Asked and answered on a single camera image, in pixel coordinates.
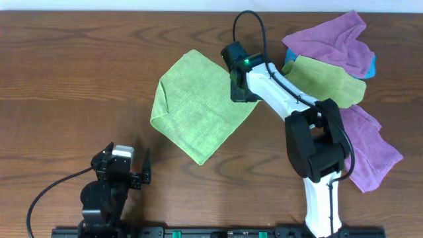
wooden table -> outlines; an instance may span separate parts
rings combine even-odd
[[[0,12],[0,237],[25,237],[35,196],[89,166],[108,142],[152,150],[153,181],[131,191],[124,217],[169,226],[266,227],[301,223],[303,181],[286,154],[284,123],[260,103],[203,166],[149,123],[160,77],[197,49],[224,67],[236,13]],[[281,39],[340,13],[262,13],[269,57],[281,68]],[[361,14],[360,40],[377,55],[360,106],[403,155],[381,187],[340,185],[340,217],[377,225],[388,237],[423,236],[423,15]],[[247,51],[262,51],[259,25],[239,22]],[[137,156],[135,171],[141,167]],[[49,191],[32,214],[35,237],[81,219],[90,172]]]

white wall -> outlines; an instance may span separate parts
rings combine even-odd
[[[423,0],[0,0],[0,10],[350,11],[423,13]]]

folded green cloth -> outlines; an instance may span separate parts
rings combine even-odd
[[[330,98],[340,108],[349,108],[363,100],[365,83],[341,67],[298,56],[295,62],[288,61],[282,71],[299,90],[320,101]]]
[[[234,103],[228,72],[196,50],[184,54],[157,86],[151,125],[202,165],[256,103]]]

cloth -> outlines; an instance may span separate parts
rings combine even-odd
[[[285,64],[287,64],[289,60],[295,61],[297,57],[298,56],[294,54],[291,49],[288,48],[288,50],[286,51]],[[369,71],[366,73],[366,75],[364,75],[364,77],[362,78],[354,77],[354,76],[353,77],[356,79],[369,79],[371,77],[375,77],[375,75],[376,75],[376,56],[373,56]]]
[[[226,70],[191,50],[160,78],[150,123],[202,165],[256,106],[232,102],[230,85]]]
[[[365,27],[357,12],[350,11],[334,20],[290,34],[282,42],[298,56],[337,65],[354,77],[364,78],[375,55],[366,44],[356,40]]]
[[[379,135],[382,126],[361,107],[340,109],[345,132],[351,140],[356,164],[350,178],[362,192],[375,190],[403,156]],[[351,157],[345,160],[347,170]]]
[[[340,108],[349,108],[363,100],[365,83],[349,76],[341,67],[298,56],[282,71],[299,90],[319,100],[331,98]]]

crumpled purple cloth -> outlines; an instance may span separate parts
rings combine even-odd
[[[290,34],[282,42],[296,55],[343,67],[351,76],[364,78],[375,55],[366,44],[356,40],[365,27],[357,12],[350,11],[313,28]]]
[[[361,107],[352,105],[340,109],[340,114],[356,156],[356,165],[350,178],[362,192],[375,190],[403,156],[382,139],[379,134],[381,124]],[[351,157],[345,159],[344,163],[349,170]]]

